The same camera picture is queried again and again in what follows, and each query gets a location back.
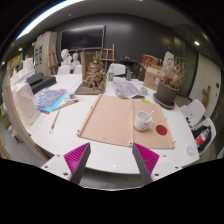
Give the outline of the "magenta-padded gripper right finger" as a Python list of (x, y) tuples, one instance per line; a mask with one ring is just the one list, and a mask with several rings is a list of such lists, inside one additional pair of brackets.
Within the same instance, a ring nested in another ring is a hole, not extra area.
[(159, 180), (182, 169), (166, 155), (158, 155), (137, 143), (133, 144), (132, 153), (136, 160), (141, 180), (144, 185)]

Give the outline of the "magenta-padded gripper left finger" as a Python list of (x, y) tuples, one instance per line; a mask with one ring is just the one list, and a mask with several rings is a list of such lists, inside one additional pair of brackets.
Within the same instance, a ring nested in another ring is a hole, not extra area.
[(86, 143), (65, 155), (57, 154), (53, 156), (42, 166), (42, 169), (65, 180), (79, 184), (90, 153), (90, 144)]

